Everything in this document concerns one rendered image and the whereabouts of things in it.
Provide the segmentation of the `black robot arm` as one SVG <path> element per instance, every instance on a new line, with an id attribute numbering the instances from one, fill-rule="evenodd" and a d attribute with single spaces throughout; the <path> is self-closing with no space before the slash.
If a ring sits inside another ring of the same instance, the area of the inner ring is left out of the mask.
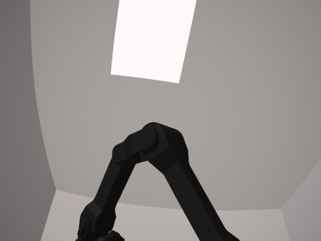
<path id="1" fill-rule="evenodd" d="M 200 241 L 240 241 L 225 229 L 192 171 L 181 132 L 155 122 L 114 146 L 97 194 L 80 215 L 76 241 L 125 240 L 112 230 L 115 207 L 135 165 L 145 161 L 164 174 Z"/>

